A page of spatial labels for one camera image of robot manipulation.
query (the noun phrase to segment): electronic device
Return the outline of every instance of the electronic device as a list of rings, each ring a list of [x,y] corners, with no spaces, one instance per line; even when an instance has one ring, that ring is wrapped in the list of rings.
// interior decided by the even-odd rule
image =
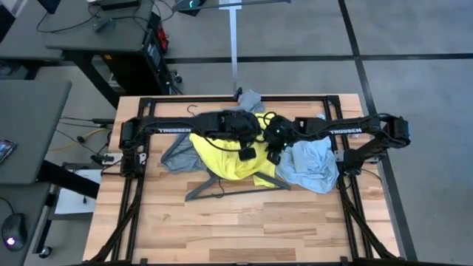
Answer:
[[[102,10],[116,10],[127,7],[137,7],[140,5],[140,0],[101,0],[100,5]]]
[[[0,137],[0,163],[12,153],[15,147],[16,143]]]
[[[149,25],[148,30],[157,32],[158,22]],[[163,59],[161,47],[156,34],[145,34],[140,51],[103,51],[101,57],[126,95],[169,95],[173,91],[174,81]]]
[[[49,14],[54,14],[56,10],[58,9],[58,6],[59,6],[59,3],[61,3],[61,0],[38,0],[38,2],[44,7],[44,9]]]
[[[19,251],[24,247],[28,239],[28,232],[23,214],[11,214],[3,221],[1,239],[9,251]]]

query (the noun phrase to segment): wooden table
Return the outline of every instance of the wooden table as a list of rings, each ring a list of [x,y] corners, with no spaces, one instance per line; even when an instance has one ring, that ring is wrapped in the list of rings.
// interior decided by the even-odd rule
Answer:
[[[339,95],[344,118],[363,116],[357,95]],[[120,125],[136,116],[139,97],[120,99],[109,147],[120,152]],[[236,106],[236,103],[159,103],[156,116],[189,116]],[[319,102],[266,102],[267,111],[289,119],[324,113]],[[162,154],[174,142],[172,134],[152,136],[146,181],[140,209],[134,263],[206,262],[337,262],[350,258],[347,231],[337,189],[316,194],[293,185],[291,191],[268,191],[184,202],[184,196],[208,179],[206,172],[170,174],[160,164]],[[358,148],[369,140],[362,134],[349,138]],[[378,173],[376,166],[365,169]],[[104,175],[90,227],[84,259],[93,257],[115,229],[124,178]],[[398,255],[391,219],[380,180],[363,172],[358,176],[367,224],[388,250]],[[253,179],[222,181],[225,191],[254,188]],[[219,193],[218,185],[206,193]],[[358,249],[364,252],[355,227]],[[124,258],[128,232],[123,234],[120,258]]]

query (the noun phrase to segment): desk leg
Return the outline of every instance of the desk leg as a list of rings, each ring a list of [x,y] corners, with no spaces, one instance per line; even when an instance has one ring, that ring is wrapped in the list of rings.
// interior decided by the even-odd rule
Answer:
[[[38,181],[49,182],[93,199],[97,199],[98,188],[100,187],[99,184],[46,160],[43,161],[41,166]]]
[[[90,79],[95,88],[108,100],[115,108],[118,108],[120,96],[111,88],[109,83],[104,80],[101,74],[92,65],[93,54],[89,52],[64,51],[66,58],[73,61],[82,72]]]

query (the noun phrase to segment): chair wheel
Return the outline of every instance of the chair wheel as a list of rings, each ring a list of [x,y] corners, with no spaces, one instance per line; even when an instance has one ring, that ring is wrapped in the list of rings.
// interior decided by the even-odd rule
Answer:
[[[176,83],[182,83],[183,82],[183,77],[181,77],[181,76],[179,76],[179,74],[177,74],[174,77],[174,81],[176,81]]]
[[[46,259],[49,255],[52,253],[52,248],[51,247],[44,247],[41,253],[39,253],[39,257],[42,259]]]

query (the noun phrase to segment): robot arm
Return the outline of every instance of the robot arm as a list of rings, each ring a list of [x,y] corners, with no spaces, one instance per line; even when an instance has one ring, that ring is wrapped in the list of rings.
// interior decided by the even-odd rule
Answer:
[[[359,174],[365,160],[382,155],[388,148],[399,149],[410,144],[407,121],[387,114],[332,121],[317,117],[296,117],[290,121],[281,115],[275,114],[271,119],[266,116],[263,119],[265,122],[269,120],[269,123],[264,131],[259,126],[258,118],[245,111],[206,112],[195,117],[132,118],[121,128],[122,175],[133,178],[134,174],[140,174],[136,150],[142,145],[144,137],[151,134],[185,132],[205,138],[239,141],[242,147],[238,151],[239,157],[248,160],[256,156],[250,148],[251,144],[263,133],[264,141],[268,143],[268,160],[276,165],[281,160],[281,152],[301,140],[321,140],[337,134],[371,134],[374,138],[361,148],[341,153],[344,170],[354,174]]]
[[[381,156],[388,148],[399,149],[410,144],[407,121],[388,114],[331,121],[317,117],[296,117],[290,121],[276,115],[270,120],[263,137],[268,142],[268,160],[278,164],[281,151],[300,140],[314,141],[330,135],[358,133],[371,134],[374,138],[359,149],[339,153],[342,154],[339,161],[344,162],[344,170],[352,174],[359,174],[365,160]]]

